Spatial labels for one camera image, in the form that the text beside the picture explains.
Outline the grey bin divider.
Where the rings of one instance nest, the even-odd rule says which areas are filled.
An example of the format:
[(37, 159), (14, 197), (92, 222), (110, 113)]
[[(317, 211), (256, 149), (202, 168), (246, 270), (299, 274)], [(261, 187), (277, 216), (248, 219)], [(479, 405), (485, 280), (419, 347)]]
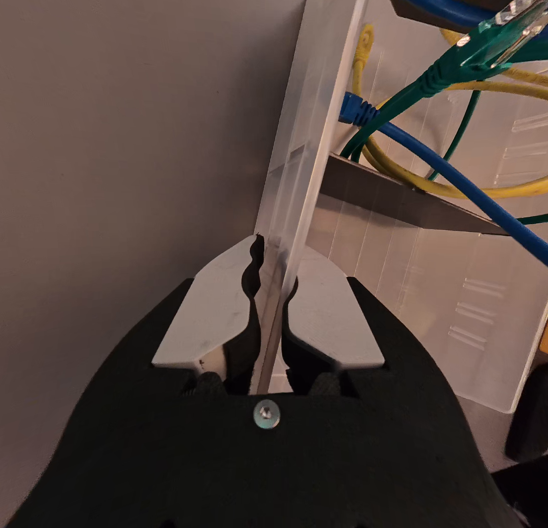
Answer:
[(334, 154), (319, 193), (425, 230), (509, 236), (485, 217)]

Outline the black wrist rest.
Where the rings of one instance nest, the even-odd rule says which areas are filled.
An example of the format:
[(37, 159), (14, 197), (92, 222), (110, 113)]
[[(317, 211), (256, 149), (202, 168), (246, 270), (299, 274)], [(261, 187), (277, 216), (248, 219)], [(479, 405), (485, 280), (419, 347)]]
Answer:
[(524, 463), (547, 452), (547, 364), (527, 378), (506, 438), (505, 455)]

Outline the clear plastic bin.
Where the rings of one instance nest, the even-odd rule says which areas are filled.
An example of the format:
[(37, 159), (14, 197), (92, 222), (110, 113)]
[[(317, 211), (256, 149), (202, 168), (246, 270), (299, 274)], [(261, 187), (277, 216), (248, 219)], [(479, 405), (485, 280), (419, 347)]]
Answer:
[(363, 283), (421, 341), (456, 395), (504, 414), (517, 407), (547, 318), (547, 268), (512, 238), (407, 224), (410, 196), (369, 192), (343, 182), (337, 201), (319, 195), (328, 151), (338, 154), (353, 131), (337, 124), (335, 103), (351, 85), (363, 24), (374, 27), (362, 96), (372, 104), (415, 80), (449, 48), (438, 28), (400, 18), (389, 0), (306, 0), (255, 232), (268, 260), (259, 293), (268, 345), (273, 312), (296, 275), (305, 243)]

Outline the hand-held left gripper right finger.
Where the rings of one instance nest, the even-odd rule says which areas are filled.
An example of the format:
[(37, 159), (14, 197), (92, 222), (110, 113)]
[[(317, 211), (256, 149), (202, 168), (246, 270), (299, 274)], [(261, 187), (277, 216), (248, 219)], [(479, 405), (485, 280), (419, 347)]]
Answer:
[(281, 354), (294, 393), (308, 393), (320, 374), (384, 365), (346, 274), (309, 246), (283, 306)]

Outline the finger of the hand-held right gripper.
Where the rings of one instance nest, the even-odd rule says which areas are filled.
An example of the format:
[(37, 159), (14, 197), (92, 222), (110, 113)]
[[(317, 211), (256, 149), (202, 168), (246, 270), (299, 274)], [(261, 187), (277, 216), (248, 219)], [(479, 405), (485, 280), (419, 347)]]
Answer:
[(390, 0), (401, 18), (449, 30), (472, 30), (484, 21), (484, 0)]

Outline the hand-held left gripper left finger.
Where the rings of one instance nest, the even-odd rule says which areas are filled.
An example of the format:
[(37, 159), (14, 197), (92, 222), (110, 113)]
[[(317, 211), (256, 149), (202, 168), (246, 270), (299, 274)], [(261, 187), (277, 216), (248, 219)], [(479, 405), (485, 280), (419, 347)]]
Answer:
[(261, 287), (263, 237), (246, 237), (199, 271), (152, 364), (217, 374), (228, 393), (249, 393), (261, 350), (255, 296)]

